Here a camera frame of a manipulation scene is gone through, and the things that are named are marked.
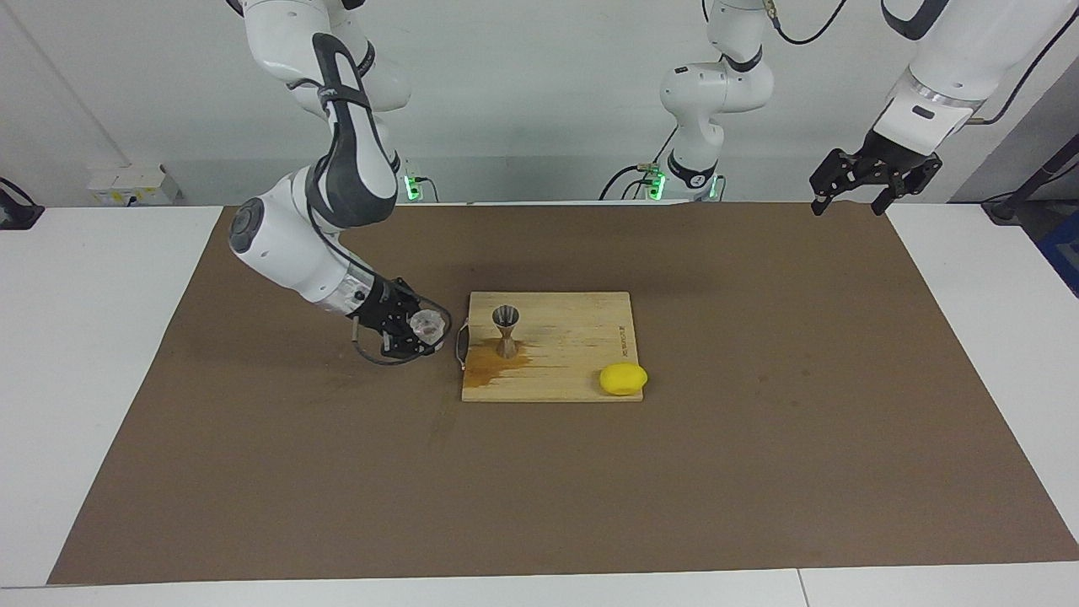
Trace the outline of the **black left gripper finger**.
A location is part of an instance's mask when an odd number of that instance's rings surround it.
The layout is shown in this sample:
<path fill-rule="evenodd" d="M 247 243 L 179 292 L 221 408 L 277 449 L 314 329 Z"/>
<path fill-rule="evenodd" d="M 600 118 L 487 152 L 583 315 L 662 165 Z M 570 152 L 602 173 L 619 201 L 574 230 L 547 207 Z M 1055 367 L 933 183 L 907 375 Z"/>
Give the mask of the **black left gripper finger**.
<path fill-rule="evenodd" d="M 859 188 L 874 170 L 874 158 L 845 153 L 839 148 L 829 154 L 809 177 L 812 187 L 812 215 L 822 216 L 837 196 Z"/>
<path fill-rule="evenodd" d="M 921 161 L 921 164 L 905 173 L 882 165 L 872 173 L 872 176 L 878 178 L 879 183 L 885 185 L 872 202 L 872 211 L 876 216 L 882 216 L 894 201 L 903 196 L 920 195 L 941 167 L 942 161 L 939 155 Z"/>

